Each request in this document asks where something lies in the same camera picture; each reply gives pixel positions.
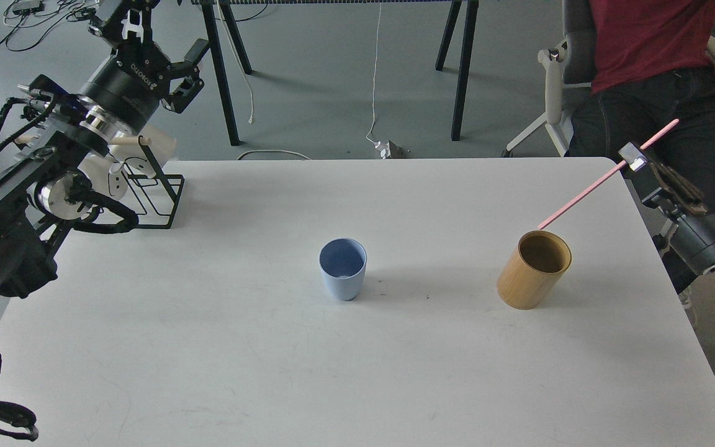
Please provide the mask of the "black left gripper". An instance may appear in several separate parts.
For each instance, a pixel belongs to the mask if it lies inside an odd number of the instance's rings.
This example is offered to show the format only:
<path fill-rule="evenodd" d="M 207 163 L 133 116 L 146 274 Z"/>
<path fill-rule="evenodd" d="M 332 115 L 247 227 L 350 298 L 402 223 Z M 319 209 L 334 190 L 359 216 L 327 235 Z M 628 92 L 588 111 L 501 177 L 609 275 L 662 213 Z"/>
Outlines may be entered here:
<path fill-rule="evenodd" d="M 88 31 L 105 40 L 110 56 L 83 85 L 79 95 L 110 112 L 131 131 L 141 130 L 161 103 L 183 113 L 204 87 L 199 62 L 209 51 L 199 38 L 184 59 L 171 63 L 153 41 L 151 12 L 159 1 L 101 1 Z"/>

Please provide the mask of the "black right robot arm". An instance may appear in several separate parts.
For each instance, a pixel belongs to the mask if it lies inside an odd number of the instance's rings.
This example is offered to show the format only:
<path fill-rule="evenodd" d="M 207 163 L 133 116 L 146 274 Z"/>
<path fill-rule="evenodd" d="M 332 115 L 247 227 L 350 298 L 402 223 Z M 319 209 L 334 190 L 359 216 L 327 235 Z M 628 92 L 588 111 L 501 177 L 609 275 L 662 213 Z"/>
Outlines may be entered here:
<path fill-rule="evenodd" d="M 658 209 L 673 224 L 668 246 L 693 274 L 715 272 L 715 207 L 704 203 L 703 193 L 671 167 L 627 143 L 619 155 L 641 203 Z"/>

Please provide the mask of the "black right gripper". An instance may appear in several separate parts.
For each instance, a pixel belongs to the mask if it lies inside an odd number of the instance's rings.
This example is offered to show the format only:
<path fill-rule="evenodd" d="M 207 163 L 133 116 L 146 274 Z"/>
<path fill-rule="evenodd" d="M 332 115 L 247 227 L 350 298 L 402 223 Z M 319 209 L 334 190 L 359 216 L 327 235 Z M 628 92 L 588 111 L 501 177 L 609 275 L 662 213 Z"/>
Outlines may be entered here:
<path fill-rule="evenodd" d="M 715 207 L 708 207 L 699 189 L 675 170 L 649 161 L 643 148 L 628 142 L 619 151 L 621 173 L 630 180 L 639 171 L 639 200 L 658 209 L 673 224 L 670 247 L 693 274 L 715 272 Z"/>

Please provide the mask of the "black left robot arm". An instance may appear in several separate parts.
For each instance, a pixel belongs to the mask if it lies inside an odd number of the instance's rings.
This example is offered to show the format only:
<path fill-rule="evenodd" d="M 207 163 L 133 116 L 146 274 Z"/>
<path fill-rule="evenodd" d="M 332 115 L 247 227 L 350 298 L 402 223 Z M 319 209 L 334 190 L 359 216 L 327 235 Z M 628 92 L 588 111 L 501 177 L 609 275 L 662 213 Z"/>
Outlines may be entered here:
<path fill-rule="evenodd" d="M 122 203 L 158 184 L 171 204 L 184 178 L 163 164 L 173 139 L 151 128 L 157 108 L 182 113 L 204 87 L 198 39 L 171 62 L 154 42 L 155 1 L 102 1 L 89 20 L 111 53 L 78 93 L 41 74 L 0 112 L 0 297 L 28 297 L 57 277 L 54 257 L 72 231 L 119 234 L 141 227 Z"/>

